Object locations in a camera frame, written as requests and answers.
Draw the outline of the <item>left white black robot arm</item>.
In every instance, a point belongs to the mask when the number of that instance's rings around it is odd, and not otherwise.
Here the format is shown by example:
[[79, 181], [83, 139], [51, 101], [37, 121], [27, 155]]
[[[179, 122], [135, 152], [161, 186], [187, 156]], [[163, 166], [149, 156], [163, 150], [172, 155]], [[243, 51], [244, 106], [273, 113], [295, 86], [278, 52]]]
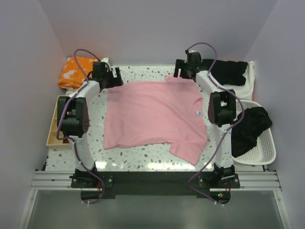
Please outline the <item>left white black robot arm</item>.
[[78, 171], [86, 171], [82, 182], [88, 187], [98, 184], [99, 176], [94, 173], [95, 162], [91, 156], [87, 132], [90, 127], [88, 103], [102, 90], [122, 86], [119, 67], [111, 67], [107, 62], [92, 64], [92, 71], [82, 86], [68, 96], [57, 100], [57, 135], [59, 140], [67, 140], [75, 154]]

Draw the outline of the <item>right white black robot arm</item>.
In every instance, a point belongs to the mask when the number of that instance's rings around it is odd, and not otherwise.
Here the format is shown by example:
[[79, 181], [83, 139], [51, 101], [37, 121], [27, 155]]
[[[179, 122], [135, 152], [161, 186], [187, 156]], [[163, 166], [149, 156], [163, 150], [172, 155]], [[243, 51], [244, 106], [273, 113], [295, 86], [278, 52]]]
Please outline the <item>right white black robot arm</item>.
[[186, 55], [186, 60], [176, 60], [174, 77], [192, 79], [210, 95], [207, 116], [217, 143], [213, 171], [203, 181], [208, 187], [224, 187], [235, 176], [231, 133], [236, 118], [236, 95], [234, 90], [222, 87], [210, 72], [204, 72], [199, 52], [186, 51]]

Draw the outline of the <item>pink t-shirt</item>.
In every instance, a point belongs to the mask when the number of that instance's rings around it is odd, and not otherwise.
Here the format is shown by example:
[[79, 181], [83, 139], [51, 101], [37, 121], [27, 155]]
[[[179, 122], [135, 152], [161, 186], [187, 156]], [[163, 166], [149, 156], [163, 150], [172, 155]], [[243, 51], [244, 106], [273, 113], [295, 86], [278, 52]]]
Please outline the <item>pink t-shirt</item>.
[[104, 149], [169, 143], [173, 155], [196, 165], [207, 138], [203, 97], [192, 80], [170, 75], [107, 90]]

